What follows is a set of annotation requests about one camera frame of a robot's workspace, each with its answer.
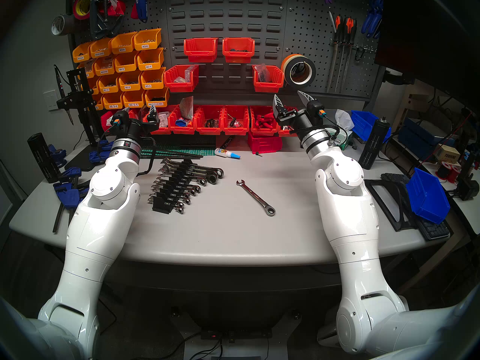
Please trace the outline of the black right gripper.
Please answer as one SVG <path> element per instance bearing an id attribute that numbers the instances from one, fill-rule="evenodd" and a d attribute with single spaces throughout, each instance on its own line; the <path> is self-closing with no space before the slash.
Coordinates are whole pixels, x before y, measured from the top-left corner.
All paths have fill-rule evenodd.
<path id="1" fill-rule="evenodd" d="M 307 133 L 324 126 L 325 106 L 324 104 L 317 104 L 316 98 L 299 90 L 298 96 L 305 106 L 303 109 L 284 106 L 278 95 L 274 94 L 274 118 L 278 124 L 281 124 L 281 127 L 288 126 L 294 134 L 305 136 Z"/>

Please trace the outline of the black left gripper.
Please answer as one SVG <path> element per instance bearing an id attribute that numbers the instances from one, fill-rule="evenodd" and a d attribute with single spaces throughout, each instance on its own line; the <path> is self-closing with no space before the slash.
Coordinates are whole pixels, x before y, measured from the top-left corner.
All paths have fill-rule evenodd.
<path id="1" fill-rule="evenodd" d="M 146 122 L 130 118 L 129 111 L 121 110 L 121 114 L 113 114 L 111 117 L 111 134 L 115 136 L 115 140 L 128 138 L 141 143 L 143 137 L 150 136 L 153 131 L 159 129 L 156 106 L 150 106 Z"/>

